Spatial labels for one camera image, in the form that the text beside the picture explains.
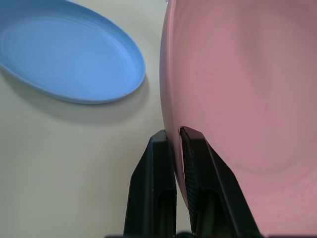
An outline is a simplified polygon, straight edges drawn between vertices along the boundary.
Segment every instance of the blue plate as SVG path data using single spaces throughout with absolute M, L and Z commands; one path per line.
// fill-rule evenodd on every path
M 103 16 L 68 1 L 0 1 L 0 66 L 75 103 L 120 99 L 142 83 L 143 56 Z

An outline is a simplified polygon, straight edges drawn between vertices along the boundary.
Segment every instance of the plate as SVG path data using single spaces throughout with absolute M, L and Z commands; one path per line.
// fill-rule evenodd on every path
M 142 53 L 123 30 L 68 1 L 0 2 L 0 66 L 35 89 L 83 104 L 127 96 L 145 77 Z
M 232 169 L 263 235 L 317 234 L 317 2 L 170 0 L 161 102 Z

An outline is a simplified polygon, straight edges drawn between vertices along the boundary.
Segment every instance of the table surface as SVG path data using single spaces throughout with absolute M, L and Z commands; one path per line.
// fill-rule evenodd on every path
M 165 0 L 76 0 L 139 45 L 145 83 L 119 102 L 83 106 L 0 71 L 0 237 L 102 238 L 123 232 L 131 174 L 163 129 L 159 48 Z M 189 230 L 178 196 L 177 230 Z

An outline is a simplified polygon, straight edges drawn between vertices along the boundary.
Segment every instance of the pink plate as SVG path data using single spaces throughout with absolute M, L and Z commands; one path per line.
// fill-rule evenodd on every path
M 264 235 L 317 234 L 317 1 L 170 0 L 161 103 L 235 173 Z

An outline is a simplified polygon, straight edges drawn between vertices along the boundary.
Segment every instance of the white table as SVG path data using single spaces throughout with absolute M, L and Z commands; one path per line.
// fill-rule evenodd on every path
M 81 106 L 0 72 L 0 238 L 102 238 L 123 232 L 131 174 L 163 129 L 159 47 L 164 0 L 77 0 L 136 41 L 146 81 L 132 96 Z M 189 229 L 178 197 L 178 230 Z

